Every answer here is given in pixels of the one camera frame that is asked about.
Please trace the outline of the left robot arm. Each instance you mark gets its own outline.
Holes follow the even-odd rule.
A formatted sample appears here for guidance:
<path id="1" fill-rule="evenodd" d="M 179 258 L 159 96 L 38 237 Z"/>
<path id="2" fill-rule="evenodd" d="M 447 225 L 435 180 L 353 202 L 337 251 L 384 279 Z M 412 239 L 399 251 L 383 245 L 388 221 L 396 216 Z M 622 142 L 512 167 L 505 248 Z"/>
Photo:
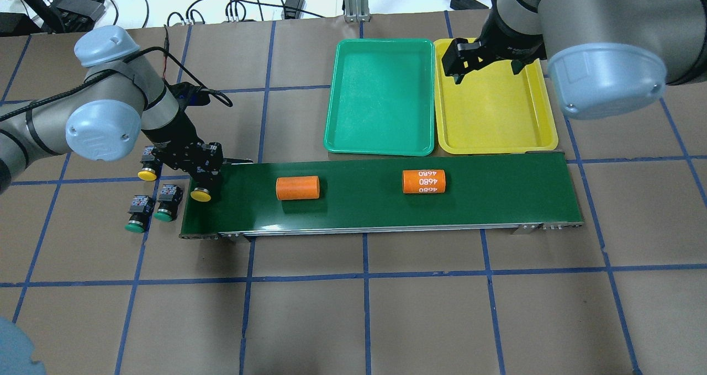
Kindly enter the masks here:
<path id="1" fill-rule="evenodd" d="M 220 184 L 223 151 L 197 135 L 186 108 L 207 105 L 210 97 L 227 106 L 231 101 L 197 81 L 167 83 L 119 26 L 86 33 L 74 54 L 88 70 L 80 86 L 2 106 L 2 190 L 47 157 L 74 152 L 93 161 L 123 159 L 144 134 L 157 161 L 189 174 L 196 184 L 192 197 L 207 200 Z"/>

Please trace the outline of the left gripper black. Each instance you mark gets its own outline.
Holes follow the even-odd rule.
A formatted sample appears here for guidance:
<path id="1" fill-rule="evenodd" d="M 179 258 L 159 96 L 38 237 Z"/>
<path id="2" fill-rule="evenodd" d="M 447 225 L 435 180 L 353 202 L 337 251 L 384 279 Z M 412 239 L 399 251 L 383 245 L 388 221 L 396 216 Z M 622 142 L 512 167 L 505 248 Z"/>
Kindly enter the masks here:
<path id="1" fill-rule="evenodd" d="M 184 110 L 178 110 L 164 126 L 146 129 L 145 135 L 157 148 L 157 155 L 163 164 L 192 177 L 192 189 L 208 191 L 209 184 L 222 184 L 222 145 L 201 139 Z"/>

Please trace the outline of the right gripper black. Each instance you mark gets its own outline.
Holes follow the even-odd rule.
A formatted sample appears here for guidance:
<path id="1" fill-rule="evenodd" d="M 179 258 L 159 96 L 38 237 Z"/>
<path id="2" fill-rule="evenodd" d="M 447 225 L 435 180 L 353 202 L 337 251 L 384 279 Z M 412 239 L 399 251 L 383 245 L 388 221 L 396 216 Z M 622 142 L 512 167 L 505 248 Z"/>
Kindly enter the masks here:
<path id="1" fill-rule="evenodd" d="M 535 60 L 545 58 L 541 34 L 525 34 L 512 29 L 500 16 L 489 16 L 481 35 L 470 42 L 454 38 L 442 56 L 444 75 L 459 85 L 468 73 L 479 71 L 497 61 L 510 61 L 513 75 Z"/>

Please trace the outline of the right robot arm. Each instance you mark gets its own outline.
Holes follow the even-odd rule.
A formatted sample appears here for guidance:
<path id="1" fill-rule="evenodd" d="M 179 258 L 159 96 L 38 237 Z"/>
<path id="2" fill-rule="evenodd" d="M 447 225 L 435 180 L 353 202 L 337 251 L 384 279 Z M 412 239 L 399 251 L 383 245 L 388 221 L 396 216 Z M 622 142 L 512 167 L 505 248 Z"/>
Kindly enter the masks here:
<path id="1" fill-rule="evenodd" d="M 705 81 L 706 0 L 493 0 L 478 38 L 452 40 L 444 75 L 546 60 L 563 113 L 593 120 L 640 110 L 667 86 Z"/>

